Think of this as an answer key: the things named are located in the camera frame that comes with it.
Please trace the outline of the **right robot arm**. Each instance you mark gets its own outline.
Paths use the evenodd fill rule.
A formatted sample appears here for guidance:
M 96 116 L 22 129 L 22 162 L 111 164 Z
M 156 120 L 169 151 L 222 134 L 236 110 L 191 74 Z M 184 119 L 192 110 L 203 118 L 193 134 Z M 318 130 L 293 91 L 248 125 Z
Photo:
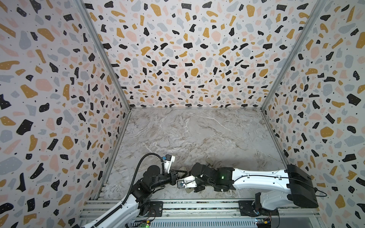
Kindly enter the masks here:
M 295 165 L 289 164 L 284 170 L 246 171 L 238 168 L 210 168 L 196 163 L 190 174 L 194 177 L 194 191 L 213 187 L 216 192 L 240 189 L 263 189 L 264 193 L 255 195 L 257 209 L 273 211 L 278 207 L 294 204 L 301 208 L 317 208 L 316 194 L 312 178 Z

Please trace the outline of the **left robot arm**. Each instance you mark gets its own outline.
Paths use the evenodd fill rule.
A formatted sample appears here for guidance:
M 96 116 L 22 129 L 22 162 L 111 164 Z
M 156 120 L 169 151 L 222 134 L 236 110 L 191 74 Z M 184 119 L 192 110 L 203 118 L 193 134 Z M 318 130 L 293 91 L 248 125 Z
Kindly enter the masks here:
M 152 165 L 144 172 L 143 178 L 137 180 L 138 170 L 148 156 L 158 158 L 160 165 Z M 176 185 L 181 178 L 188 176 L 188 171 L 170 170 L 173 162 L 171 155 L 161 157 L 156 153 L 145 154 L 137 164 L 126 196 L 99 218 L 84 225 L 85 228 L 127 228 L 128 224 L 138 216 L 149 215 L 150 198 L 156 188 Z

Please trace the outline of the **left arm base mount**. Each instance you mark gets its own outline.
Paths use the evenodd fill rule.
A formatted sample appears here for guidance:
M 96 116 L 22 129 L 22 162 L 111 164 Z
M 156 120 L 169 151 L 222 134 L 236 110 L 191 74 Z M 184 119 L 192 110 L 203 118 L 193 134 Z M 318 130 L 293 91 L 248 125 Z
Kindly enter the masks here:
M 163 201 L 149 201 L 140 206 L 140 217 L 162 217 Z

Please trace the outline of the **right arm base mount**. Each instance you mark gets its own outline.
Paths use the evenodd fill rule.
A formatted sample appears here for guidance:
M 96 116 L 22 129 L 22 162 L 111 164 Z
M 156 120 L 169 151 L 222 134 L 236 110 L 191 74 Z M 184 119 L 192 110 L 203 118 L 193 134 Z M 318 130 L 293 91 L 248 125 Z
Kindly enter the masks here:
M 254 200 L 239 200 L 239 211 L 241 216 L 258 217 L 258 216 L 270 216 L 278 215 L 278 209 L 268 210 L 263 208 L 261 204 L 261 192 L 255 194 Z

